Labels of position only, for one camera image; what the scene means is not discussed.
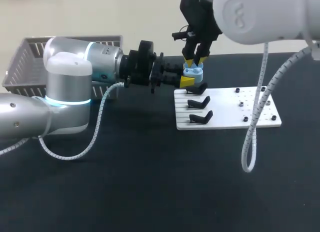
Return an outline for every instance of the black clamp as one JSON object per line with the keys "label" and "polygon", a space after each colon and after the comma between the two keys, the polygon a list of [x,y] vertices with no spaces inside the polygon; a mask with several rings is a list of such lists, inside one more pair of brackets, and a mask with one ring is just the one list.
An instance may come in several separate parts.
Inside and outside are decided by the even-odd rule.
{"label": "black clamp", "polygon": [[124,54],[119,66],[119,77],[124,80],[124,86],[148,86],[156,58],[154,43],[144,40],[140,42],[138,50],[130,50],[129,55]]}
{"label": "black clamp", "polygon": [[203,110],[210,102],[210,96],[207,96],[203,102],[198,102],[192,99],[188,99],[188,107],[197,108]]}
{"label": "black clamp", "polygon": [[181,76],[184,73],[183,64],[174,64],[164,62],[164,53],[160,53],[160,56],[157,57],[154,61],[151,74],[150,74],[150,84],[151,84],[151,93],[154,94],[156,87],[159,87],[161,84],[174,86],[176,88],[180,87]]}
{"label": "black clamp", "polygon": [[207,83],[203,83],[201,84],[199,87],[197,86],[188,86],[185,90],[186,93],[192,93],[195,95],[202,95],[206,89],[208,88],[208,84]]}
{"label": "black clamp", "polygon": [[190,118],[190,122],[195,122],[195,123],[200,123],[203,125],[208,124],[208,122],[211,120],[212,116],[214,115],[214,113],[212,112],[212,110],[210,110],[205,117],[199,116],[199,115],[195,115],[195,114],[190,114],[189,118]]}

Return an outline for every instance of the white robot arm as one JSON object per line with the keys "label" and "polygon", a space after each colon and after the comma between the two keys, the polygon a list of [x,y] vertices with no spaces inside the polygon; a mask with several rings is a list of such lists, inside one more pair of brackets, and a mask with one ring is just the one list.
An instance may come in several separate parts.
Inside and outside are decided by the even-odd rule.
{"label": "white robot arm", "polygon": [[214,18],[232,41],[253,45],[320,39],[320,0],[213,0]]}

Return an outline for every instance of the blue block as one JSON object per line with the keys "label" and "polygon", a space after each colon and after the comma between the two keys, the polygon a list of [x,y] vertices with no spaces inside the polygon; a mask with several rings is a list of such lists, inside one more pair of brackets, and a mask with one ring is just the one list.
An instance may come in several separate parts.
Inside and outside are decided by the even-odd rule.
{"label": "blue block", "polygon": [[199,66],[196,66],[196,64],[193,63],[191,68],[188,67],[187,63],[184,63],[183,76],[194,78],[195,83],[200,83],[204,79],[203,68],[203,63],[199,64]]}

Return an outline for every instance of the robotic arm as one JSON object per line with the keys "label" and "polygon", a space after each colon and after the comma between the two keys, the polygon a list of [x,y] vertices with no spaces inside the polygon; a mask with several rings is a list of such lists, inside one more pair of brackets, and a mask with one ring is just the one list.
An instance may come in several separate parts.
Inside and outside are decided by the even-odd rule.
{"label": "robotic arm", "polygon": [[[188,28],[172,36],[186,39],[182,54],[188,67],[203,63],[222,32],[241,44],[302,39],[316,52],[318,44],[312,40],[320,39],[319,5],[320,0],[181,0]],[[111,45],[52,38],[43,56],[46,97],[0,94],[0,138],[83,131],[89,122],[92,80],[119,86],[122,80],[125,87],[150,84],[152,93],[160,84],[182,88],[195,83],[195,78],[183,76],[182,65],[165,63],[163,57],[149,41],[125,55]]]}
{"label": "robotic arm", "polygon": [[320,40],[320,0],[181,0],[188,22],[182,54],[188,65],[201,64],[224,33],[232,41],[254,45],[281,40]]}

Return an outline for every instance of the white wall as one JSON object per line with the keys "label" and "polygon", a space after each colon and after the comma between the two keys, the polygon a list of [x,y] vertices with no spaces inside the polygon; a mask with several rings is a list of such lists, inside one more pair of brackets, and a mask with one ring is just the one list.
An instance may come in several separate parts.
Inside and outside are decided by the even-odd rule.
{"label": "white wall", "polygon": [[[171,33],[186,25],[180,0],[0,0],[0,82],[23,37],[123,35],[123,49],[140,40],[154,42],[156,52],[180,55],[182,41]],[[295,52],[303,41],[273,42],[270,51]],[[261,53],[263,46],[240,45],[220,36],[212,54]]]}

